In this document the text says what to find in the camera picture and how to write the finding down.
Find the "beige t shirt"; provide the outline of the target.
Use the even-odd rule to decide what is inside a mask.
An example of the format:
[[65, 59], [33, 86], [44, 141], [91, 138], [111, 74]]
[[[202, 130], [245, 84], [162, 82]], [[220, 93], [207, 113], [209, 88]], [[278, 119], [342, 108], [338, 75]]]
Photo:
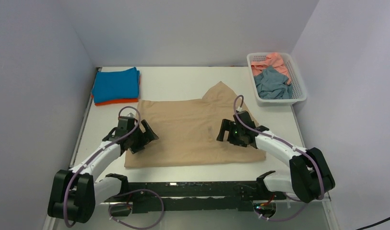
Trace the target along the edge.
[[201, 99], [187, 101], [139, 100], [137, 109], [158, 140], [143, 150], [126, 152], [124, 167], [192, 166], [264, 161], [266, 153], [251, 146], [217, 141], [223, 119], [233, 119], [235, 92], [223, 82]]

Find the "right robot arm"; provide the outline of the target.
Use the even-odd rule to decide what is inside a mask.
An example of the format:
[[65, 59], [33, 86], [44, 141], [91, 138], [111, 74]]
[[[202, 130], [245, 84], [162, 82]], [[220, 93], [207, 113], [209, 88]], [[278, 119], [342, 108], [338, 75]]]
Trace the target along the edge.
[[304, 203], [309, 203], [335, 187], [329, 166], [318, 148], [306, 149], [291, 144], [275, 135], [265, 126], [256, 126], [247, 111], [236, 111], [233, 120], [223, 119], [218, 141], [224, 140], [235, 146], [265, 151], [284, 163], [285, 172], [271, 170], [256, 179], [256, 194], [262, 199], [274, 193], [291, 193]]

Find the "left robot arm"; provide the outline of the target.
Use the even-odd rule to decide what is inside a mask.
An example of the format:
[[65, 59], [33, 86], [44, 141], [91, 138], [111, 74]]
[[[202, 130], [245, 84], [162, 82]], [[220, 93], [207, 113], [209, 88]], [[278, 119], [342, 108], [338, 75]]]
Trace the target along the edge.
[[59, 170], [53, 179], [47, 214], [73, 226], [86, 223], [95, 207], [113, 197], [125, 200], [129, 195], [128, 178], [110, 173], [104, 179], [98, 176], [125, 151], [137, 153], [159, 137], [146, 120], [120, 116], [118, 125], [102, 139], [98, 149], [78, 165]]

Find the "folded orange t shirt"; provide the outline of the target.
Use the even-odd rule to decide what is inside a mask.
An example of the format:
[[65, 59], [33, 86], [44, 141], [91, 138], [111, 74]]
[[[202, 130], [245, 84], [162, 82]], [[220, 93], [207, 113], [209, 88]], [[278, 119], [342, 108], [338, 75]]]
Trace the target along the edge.
[[138, 102], [140, 80], [140, 77], [136, 79], [96, 78], [91, 98], [96, 106]]

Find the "grey-blue t shirt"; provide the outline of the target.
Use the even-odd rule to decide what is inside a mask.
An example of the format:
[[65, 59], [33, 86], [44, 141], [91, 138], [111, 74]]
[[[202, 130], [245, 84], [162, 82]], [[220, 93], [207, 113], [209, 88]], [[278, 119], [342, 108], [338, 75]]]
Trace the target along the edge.
[[293, 85], [288, 83], [289, 78], [268, 66], [260, 74], [254, 76], [257, 94], [264, 100], [291, 99]]

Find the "folded blue t shirt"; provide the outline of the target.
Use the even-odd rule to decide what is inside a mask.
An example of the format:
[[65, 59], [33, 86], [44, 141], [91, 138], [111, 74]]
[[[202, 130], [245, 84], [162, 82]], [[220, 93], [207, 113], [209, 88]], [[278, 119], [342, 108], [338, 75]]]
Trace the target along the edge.
[[96, 106], [138, 102], [140, 71], [136, 67], [113, 72], [98, 72], [91, 91]]

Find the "white plastic basket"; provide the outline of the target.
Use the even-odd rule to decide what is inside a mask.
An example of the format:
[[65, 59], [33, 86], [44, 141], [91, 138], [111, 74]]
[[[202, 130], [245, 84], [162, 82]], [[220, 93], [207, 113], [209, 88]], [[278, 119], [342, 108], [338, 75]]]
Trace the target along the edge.
[[257, 88], [254, 82], [254, 76], [252, 74], [252, 68], [251, 63], [252, 61], [263, 61], [265, 60], [266, 56], [269, 54], [269, 52], [257, 52], [257, 53], [250, 53], [247, 55], [247, 63], [248, 63], [248, 70], [249, 70], [249, 78], [252, 84], [252, 90], [255, 97], [255, 101], [257, 102], [257, 105], [260, 107], [263, 106], [288, 106], [293, 105], [297, 102], [302, 102], [307, 98], [307, 91], [303, 82], [303, 79], [300, 75], [298, 66], [295, 64], [292, 57], [287, 53], [279, 53], [279, 55], [282, 57], [284, 61], [284, 65], [287, 68], [291, 83], [293, 86], [292, 91], [292, 97], [291, 99], [275, 99], [275, 100], [266, 100], [259, 97]]

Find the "pink t shirt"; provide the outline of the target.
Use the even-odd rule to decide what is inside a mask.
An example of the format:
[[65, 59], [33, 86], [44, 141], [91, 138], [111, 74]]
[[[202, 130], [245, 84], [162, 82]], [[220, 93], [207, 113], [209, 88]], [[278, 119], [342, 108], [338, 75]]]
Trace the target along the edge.
[[285, 62], [282, 56], [277, 52], [267, 54], [264, 60], [252, 61], [251, 62], [252, 75], [257, 76], [261, 74], [262, 71], [269, 66], [272, 66], [276, 71], [287, 76], [288, 80], [286, 84], [287, 85], [291, 84], [292, 79], [290, 77], [288, 68], [285, 66]]

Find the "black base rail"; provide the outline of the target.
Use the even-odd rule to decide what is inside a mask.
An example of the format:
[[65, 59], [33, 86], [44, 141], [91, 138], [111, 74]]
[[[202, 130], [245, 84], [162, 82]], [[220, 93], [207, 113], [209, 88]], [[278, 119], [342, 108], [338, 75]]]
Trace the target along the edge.
[[117, 216], [153, 211], [237, 210], [252, 211], [263, 204], [272, 207], [285, 200], [281, 192], [269, 192], [256, 181], [218, 182], [130, 182], [121, 195], [108, 198], [110, 204], [127, 203]]

